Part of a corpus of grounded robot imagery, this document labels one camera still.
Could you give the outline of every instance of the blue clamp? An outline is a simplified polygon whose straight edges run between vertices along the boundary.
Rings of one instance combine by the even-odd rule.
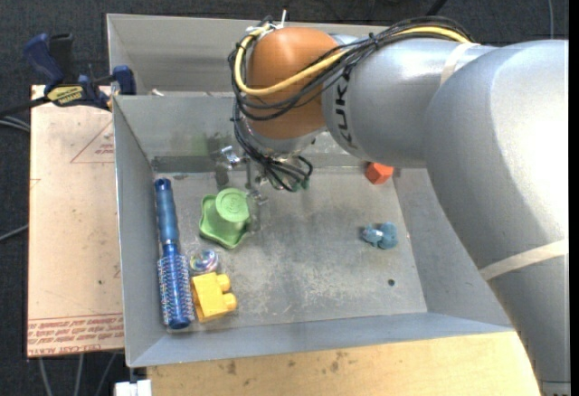
[[[50,40],[45,33],[34,36],[24,46],[24,57],[36,71],[48,78],[44,96],[59,107],[85,105],[110,109],[110,96],[100,90],[100,82],[114,81],[118,84],[118,88],[111,92],[111,95],[134,95],[137,91],[133,73],[127,65],[115,67],[111,75],[100,80],[91,80],[88,76],[80,75],[76,83],[63,83],[64,73],[51,54]]]

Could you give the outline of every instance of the yellow toy block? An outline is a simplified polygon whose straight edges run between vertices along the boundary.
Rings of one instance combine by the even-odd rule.
[[[207,322],[233,311],[237,298],[229,291],[232,284],[227,274],[215,272],[195,276],[191,279],[193,302],[199,322]]]

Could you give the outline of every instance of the orange block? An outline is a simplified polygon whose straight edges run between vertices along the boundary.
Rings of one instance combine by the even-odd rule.
[[[393,173],[394,168],[391,166],[370,163],[365,169],[364,175],[372,184],[383,184],[390,179]]]

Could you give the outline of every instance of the wooden board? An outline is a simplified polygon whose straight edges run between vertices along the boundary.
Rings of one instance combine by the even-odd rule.
[[[147,368],[165,395],[539,396],[517,333]]]

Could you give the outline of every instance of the white cable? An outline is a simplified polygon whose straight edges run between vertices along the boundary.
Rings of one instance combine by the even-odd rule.
[[[74,382],[74,393],[73,396],[79,396],[79,390],[81,389],[81,377],[82,377],[82,365],[84,364],[84,354],[79,357],[79,368],[76,371],[76,381]]]
[[[40,366],[40,375],[43,377],[44,390],[46,391],[46,396],[52,396],[52,388],[48,382],[48,376],[46,375],[46,369],[44,369],[43,358],[38,359],[38,365]]]
[[[24,232],[26,229],[28,229],[28,224],[25,224],[24,226],[19,227],[18,229],[14,229],[13,231],[5,233],[2,237],[0,237],[0,241],[8,240],[10,239],[10,237],[14,237],[14,235],[20,232]]]
[[[0,119],[0,125],[13,127],[14,129],[20,129],[21,131],[24,131],[24,132],[30,132],[29,127],[21,126],[20,124],[13,123],[12,121],[5,121],[3,119]]]
[[[26,127],[28,130],[30,130],[30,125],[28,123],[26,123],[26,121],[21,120],[20,118],[4,117],[4,121],[12,121],[13,123],[19,124],[22,127]]]

